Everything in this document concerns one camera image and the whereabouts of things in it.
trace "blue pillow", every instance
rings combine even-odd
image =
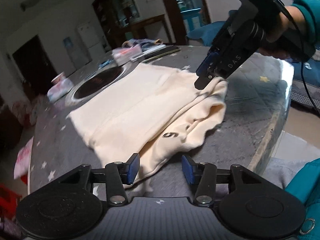
[[[218,21],[214,23],[207,24],[200,28],[197,28],[187,34],[187,37],[191,40],[202,39],[204,46],[211,46],[211,43],[218,31],[224,25],[224,21]]]

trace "black circular opening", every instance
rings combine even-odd
[[[97,74],[77,89],[74,94],[74,98],[81,99],[98,92],[120,76],[121,72],[122,67],[113,67]]]

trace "white refrigerator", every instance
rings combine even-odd
[[[94,27],[90,22],[81,24],[78,26],[78,33],[89,51],[92,60],[97,60],[105,55],[105,50],[103,48],[102,42],[99,39]]]

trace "floor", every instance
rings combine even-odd
[[[320,158],[320,118],[294,105],[273,151],[273,157],[285,160]]]
[[[286,160],[314,160],[320,158],[320,118],[298,106],[290,108],[288,119],[272,156]],[[18,145],[1,153],[0,183],[23,196],[27,186],[13,179],[13,170],[19,150],[34,134],[34,127],[25,129]]]

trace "metal ring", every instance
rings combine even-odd
[[[315,227],[316,221],[314,218],[307,218],[303,223],[305,223],[306,221],[311,221],[311,227],[307,232],[303,232],[301,229],[299,231],[300,235],[305,236],[306,234],[309,234],[311,232],[311,230]]]

